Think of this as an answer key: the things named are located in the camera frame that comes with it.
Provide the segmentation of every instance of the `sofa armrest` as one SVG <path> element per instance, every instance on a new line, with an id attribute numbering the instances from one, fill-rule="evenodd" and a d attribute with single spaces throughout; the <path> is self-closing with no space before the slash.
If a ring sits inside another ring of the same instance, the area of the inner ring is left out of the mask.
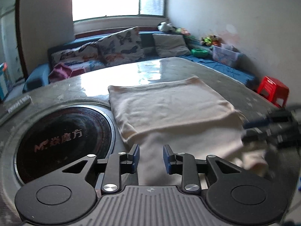
<path id="1" fill-rule="evenodd" d="M 50 64 L 48 62 L 36 67 L 25 81 L 23 93 L 48 85 L 48 75 L 50 74 L 50 71 Z"/>

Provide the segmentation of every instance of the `red stool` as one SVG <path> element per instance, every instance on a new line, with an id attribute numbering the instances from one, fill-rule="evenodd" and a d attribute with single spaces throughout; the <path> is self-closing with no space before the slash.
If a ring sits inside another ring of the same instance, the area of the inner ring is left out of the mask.
<path id="1" fill-rule="evenodd" d="M 264 96 L 268 101 L 277 107 L 285 107 L 290 90 L 281 81 L 265 76 L 257 89 L 257 93 L 260 94 L 263 89 L 268 93 L 268 96 Z M 277 99 L 283 99 L 282 106 L 276 103 Z"/>

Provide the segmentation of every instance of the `sofa backrest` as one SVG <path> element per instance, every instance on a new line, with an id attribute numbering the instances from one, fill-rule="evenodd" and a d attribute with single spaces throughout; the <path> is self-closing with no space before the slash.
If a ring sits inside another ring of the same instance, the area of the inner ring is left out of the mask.
<path id="1" fill-rule="evenodd" d="M 157 56 L 157 52 L 155 49 L 155 41 L 153 38 L 154 33 L 156 33 L 156 34 L 158 34 L 158 33 L 160 33 L 160 34 L 179 34 L 179 33 L 173 33 L 173 32 L 165 33 L 165 32 L 160 32 L 160 31 L 141 31 L 141 32 L 139 32 L 140 37 L 141 37 L 142 48 L 144 49 L 144 53 L 146 56 Z M 51 47 L 47 51 L 48 60 L 49 60 L 49 62 L 52 61 L 51 55 L 55 52 L 58 52 L 61 50 L 66 50 L 66 49 L 76 48 L 76 47 L 82 46 L 88 42 L 98 41 L 99 39 L 101 39 L 105 36 L 108 36 L 108 35 L 110 35 L 110 34 L 103 34 L 103 35 L 79 38 L 72 42 L 65 43 L 63 45 Z"/>

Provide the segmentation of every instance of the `brown door frame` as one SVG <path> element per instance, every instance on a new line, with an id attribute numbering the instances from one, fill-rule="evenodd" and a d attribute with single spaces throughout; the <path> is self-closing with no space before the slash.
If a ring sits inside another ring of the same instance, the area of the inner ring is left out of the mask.
<path id="1" fill-rule="evenodd" d="M 28 78 L 28 71 L 26 68 L 24 54 L 22 49 L 22 41 L 21 41 L 21 31 L 20 31 L 20 0 L 16 0 L 16 7 L 15 7 L 15 19 L 16 19 L 16 35 L 17 35 L 17 46 L 19 51 L 19 58 L 21 63 L 21 68 L 23 71 L 23 76 L 25 81 Z"/>

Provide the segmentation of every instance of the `window sill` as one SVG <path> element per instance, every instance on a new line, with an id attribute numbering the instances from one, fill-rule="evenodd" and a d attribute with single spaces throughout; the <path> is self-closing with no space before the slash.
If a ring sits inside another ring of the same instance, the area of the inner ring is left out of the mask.
<path id="1" fill-rule="evenodd" d="M 74 22 L 74 34 L 83 34 L 93 31 L 116 29 L 124 27 L 156 27 L 161 22 L 168 22 L 168 18 L 155 16 L 117 16 L 97 19 L 80 20 Z"/>

